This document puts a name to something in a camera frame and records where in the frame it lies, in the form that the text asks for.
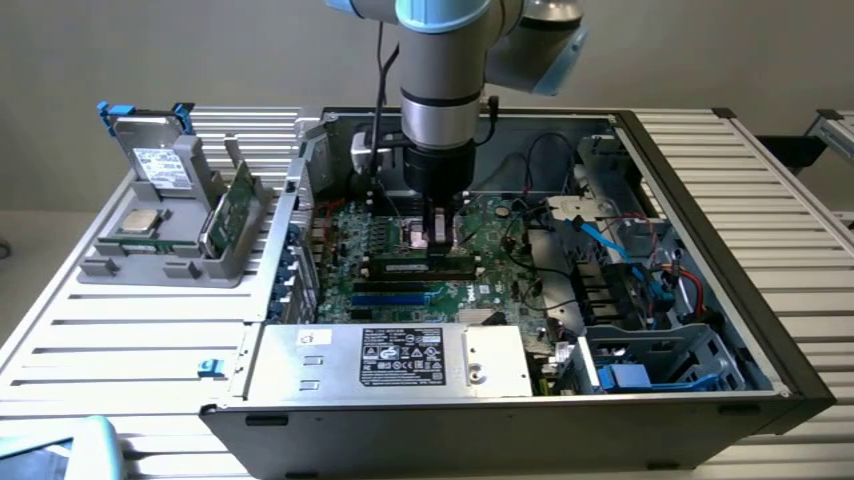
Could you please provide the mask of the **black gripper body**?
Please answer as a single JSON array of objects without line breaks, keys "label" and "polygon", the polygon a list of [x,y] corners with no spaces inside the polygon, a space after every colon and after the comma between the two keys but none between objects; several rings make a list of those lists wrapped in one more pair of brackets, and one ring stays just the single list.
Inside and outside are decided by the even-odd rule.
[{"label": "black gripper body", "polygon": [[402,178],[406,186],[433,204],[447,204],[471,185],[476,146],[465,143],[452,149],[406,147],[402,152]]}]

